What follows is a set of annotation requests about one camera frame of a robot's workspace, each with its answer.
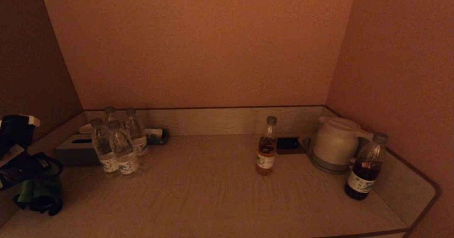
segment tag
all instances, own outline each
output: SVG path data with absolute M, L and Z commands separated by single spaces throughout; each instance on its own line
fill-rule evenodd
M 18 156 L 20 153 L 24 152 L 25 149 L 23 149 L 19 145 L 14 145 L 9 152 L 7 152 L 2 159 L 0 160 L 0 167 L 3 165 L 7 164 L 9 161 L 13 160 L 16 156 Z

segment bottle label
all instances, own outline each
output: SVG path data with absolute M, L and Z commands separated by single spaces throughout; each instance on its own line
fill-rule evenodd
M 118 170 L 118 162 L 116 158 L 112 158 L 109 160 L 100 160 L 101 165 L 103 167 L 104 172 L 111 173 L 115 172 Z
M 138 156 L 148 153 L 149 149 L 146 146 L 146 137 L 135 139 L 133 142 L 134 153 Z
M 137 169 L 139 169 L 140 165 L 137 160 L 137 157 L 135 155 L 133 155 L 133 156 L 134 156 L 133 159 L 130 161 L 118 163 L 118 167 L 120 168 L 120 173 L 122 173 L 124 175 L 128 175 L 130 173 L 135 172 Z
M 374 182 L 375 180 L 365 180 L 358 177 L 358 175 L 356 175 L 353 171 L 347 180 L 347 184 L 353 188 L 353 190 L 360 193 L 369 193 Z
M 260 153 L 257 153 L 257 165 L 258 167 L 261 167 L 263 169 L 269 169 L 273 167 L 274 163 L 274 156 L 272 157 L 264 157 L 260 155 Z

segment green cloth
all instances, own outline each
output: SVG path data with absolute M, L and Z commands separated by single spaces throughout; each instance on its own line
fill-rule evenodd
M 43 173 L 50 176 L 57 173 L 50 169 Z M 27 206 L 30 210 L 44 213 L 49 210 L 49 215 L 57 214 L 63 206 L 61 200 L 62 183 L 60 176 L 53 178 L 33 178 L 22 183 L 18 193 L 13 197 L 13 201 L 21 209 Z

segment kettle base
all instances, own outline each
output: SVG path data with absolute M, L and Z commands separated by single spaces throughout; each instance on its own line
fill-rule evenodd
M 332 174 L 332 175 L 342 175 L 348 171 L 348 165 L 338 165 L 338 164 L 331 164 L 320 159 L 316 156 L 313 152 L 310 152 L 309 159 L 311 163 L 319 170 L 323 172 Z

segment gray bottle cap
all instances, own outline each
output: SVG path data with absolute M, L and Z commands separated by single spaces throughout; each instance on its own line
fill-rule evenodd
M 133 107 L 128 107 L 128 108 L 126 109 L 126 114 L 127 114 L 128 116 L 136 115 L 136 109 L 133 108 Z
M 117 129 L 120 128 L 120 121 L 119 120 L 112 120 L 109 122 L 109 128 Z
M 275 117 L 275 116 L 269 116 L 269 117 L 267 117 L 267 118 L 266 118 L 266 123 L 267 123 L 268 125 L 276 125 L 276 123 L 277 123 L 277 117 Z
M 107 113 L 107 114 L 112 114 L 112 113 L 115 113 L 115 108 L 112 107 L 112 106 L 107 106 L 104 108 L 104 111 Z
M 97 128 L 100 127 L 101 125 L 104 125 L 104 122 L 100 118 L 93 118 L 90 120 L 91 127 Z
M 384 133 L 374 133 L 372 140 L 378 144 L 385 144 L 388 141 L 388 135 Z

